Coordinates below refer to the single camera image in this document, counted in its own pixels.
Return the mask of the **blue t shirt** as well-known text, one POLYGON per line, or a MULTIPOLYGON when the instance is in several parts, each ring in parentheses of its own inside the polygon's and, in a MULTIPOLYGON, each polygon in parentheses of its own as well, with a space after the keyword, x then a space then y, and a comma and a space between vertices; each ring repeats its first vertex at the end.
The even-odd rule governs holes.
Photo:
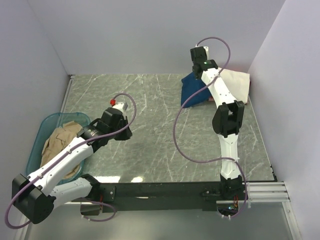
MULTIPOLYGON (((187 76, 185 76, 182 80, 182 87, 181 87, 181 105, 184 104, 184 102, 194 93, 196 93, 198 90, 202 89, 206 86, 205 83, 203 83, 201 80, 196 79, 195 74, 191 72, 187 76)), ((208 101, 209 98, 211 98, 212 95, 210 91, 206 88, 194 97, 192 97, 185 105, 184 108, 190 108, 192 106, 195 106, 197 104, 201 104, 205 101, 208 101)))

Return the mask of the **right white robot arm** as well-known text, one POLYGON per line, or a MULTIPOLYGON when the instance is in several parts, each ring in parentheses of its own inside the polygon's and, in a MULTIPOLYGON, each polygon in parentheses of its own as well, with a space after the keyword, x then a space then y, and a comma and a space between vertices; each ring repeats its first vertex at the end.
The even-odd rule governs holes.
POLYGON ((222 198, 232 200, 244 191, 242 175, 237 162, 239 161, 238 137, 242 127, 245 105, 231 94, 220 76, 218 65, 213 59, 209 59, 207 46, 192 48, 190 55, 196 79, 208 86, 216 105, 212 127, 218 135, 221 156, 223 157, 219 193, 222 198))

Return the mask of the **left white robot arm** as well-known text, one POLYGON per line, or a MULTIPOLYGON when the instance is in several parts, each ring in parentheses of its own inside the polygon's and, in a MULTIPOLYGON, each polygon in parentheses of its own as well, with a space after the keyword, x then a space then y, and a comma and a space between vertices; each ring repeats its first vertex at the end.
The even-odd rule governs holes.
POLYGON ((66 202, 80 198, 101 200, 101 184, 90 174, 84 174, 68 183, 59 182, 110 140, 126 141, 131 138, 127 107, 125 102, 119 102, 107 108, 100 118, 84 126, 44 166, 28 176, 17 175, 12 181, 11 204, 31 223, 39 224, 66 202))

